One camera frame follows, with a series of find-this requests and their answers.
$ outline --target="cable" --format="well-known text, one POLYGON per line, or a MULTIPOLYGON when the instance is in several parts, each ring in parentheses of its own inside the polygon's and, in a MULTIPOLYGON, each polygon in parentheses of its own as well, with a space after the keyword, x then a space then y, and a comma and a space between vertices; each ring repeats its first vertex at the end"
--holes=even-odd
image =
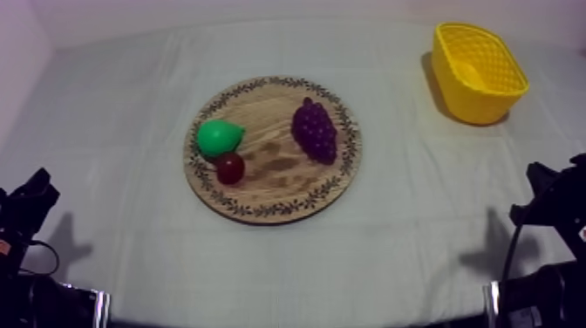
POLYGON ((48 243, 45 242, 41 242, 39 240, 33 240, 31 241, 31 243, 29 243, 29 246, 44 246, 45 248, 47 248, 48 250, 51 251, 51 253, 53 253, 53 255, 55 256, 55 266, 53 267, 53 270, 49 271, 49 272, 44 272, 44 273, 38 273, 32 270, 28 270, 28 269, 20 269, 20 271, 28 273, 30 275, 33 276, 50 276, 53 273, 57 272, 57 270, 59 270, 59 265, 60 265, 60 261, 59 261, 59 254, 57 253, 57 251, 48 243))
POLYGON ((509 271, 511 271, 511 264, 513 263, 514 250, 516 249, 517 242, 519 241, 519 235, 521 234, 521 227, 523 226, 523 223, 525 222, 525 216, 526 215, 523 216, 523 218, 519 221, 519 224, 517 225, 517 227, 514 229, 513 237, 511 238, 511 243, 508 245, 505 266, 502 268, 501 281, 503 283, 507 281, 508 273, 509 273, 509 271))

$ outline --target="green pear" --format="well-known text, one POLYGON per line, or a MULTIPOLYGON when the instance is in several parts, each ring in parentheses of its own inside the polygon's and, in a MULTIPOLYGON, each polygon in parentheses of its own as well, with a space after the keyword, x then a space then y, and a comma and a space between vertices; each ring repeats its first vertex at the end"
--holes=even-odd
POLYGON ((225 120, 209 120, 197 132, 197 146, 207 157, 217 157, 236 150, 244 128, 225 120))

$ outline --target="decorative leaf border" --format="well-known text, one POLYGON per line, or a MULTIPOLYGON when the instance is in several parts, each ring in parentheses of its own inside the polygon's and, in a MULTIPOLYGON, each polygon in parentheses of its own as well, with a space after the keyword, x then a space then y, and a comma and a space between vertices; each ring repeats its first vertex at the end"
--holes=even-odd
POLYGON ((333 188, 339 187, 343 176, 350 176, 354 166, 358 164, 358 144, 359 134, 354 128, 356 123, 353 122, 350 110, 342 104, 340 98, 329 92, 321 85, 311 82, 307 79, 291 77, 265 77, 251 80, 251 82, 236 85, 231 90, 220 94, 217 100, 203 108, 199 113, 199 119, 194 123, 189 132, 189 155, 188 165, 193 169, 195 177, 200 181, 201 188, 210 193, 211 199, 217 204, 223 206, 232 215, 254 217, 268 217, 271 215, 291 215, 299 210, 315 208, 317 203, 325 199, 333 188), (216 111, 222 109, 231 99, 238 98, 243 93, 249 93, 255 89, 262 88, 266 85, 284 85, 291 88, 304 88, 308 92, 313 92, 317 96, 326 98, 334 104, 336 113, 342 131, 346 134, 344 140, 345 150, 341 154, 342 165, 340 166, 339 176, 334 175, 327 179, 322 185, 309 191, 307 195, 299 201, 294 199, 292 202, 278 202, 272 205, 259 205, 250 207, 238 203, 238 200, 226 196, 221 190, 215 190, 212 178, 209 174, 212 172, 201 156, 200 150, 196 144, 196 138, 201 123, 209 119, 216 111))

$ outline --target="white wall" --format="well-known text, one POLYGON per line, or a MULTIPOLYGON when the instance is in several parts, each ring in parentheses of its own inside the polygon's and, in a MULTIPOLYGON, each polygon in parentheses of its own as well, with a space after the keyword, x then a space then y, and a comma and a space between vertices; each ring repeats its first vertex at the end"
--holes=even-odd
POLYGON ((585 45, 586 0, 33 0, 57 46, 178 25, 283 17, 448 19, 572 47, 585 45))
POLYGON ((0 147, 52 53, 28 0, 0 1, 0 147))

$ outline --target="red cherry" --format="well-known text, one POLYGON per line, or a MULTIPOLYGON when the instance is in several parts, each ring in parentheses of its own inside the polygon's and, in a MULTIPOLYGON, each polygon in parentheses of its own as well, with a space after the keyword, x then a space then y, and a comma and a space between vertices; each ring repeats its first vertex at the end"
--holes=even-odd
POLYGON ((244 176, 244 160, 237 153, 221 154, 214 160, 218 181, 231 185, 244 176))

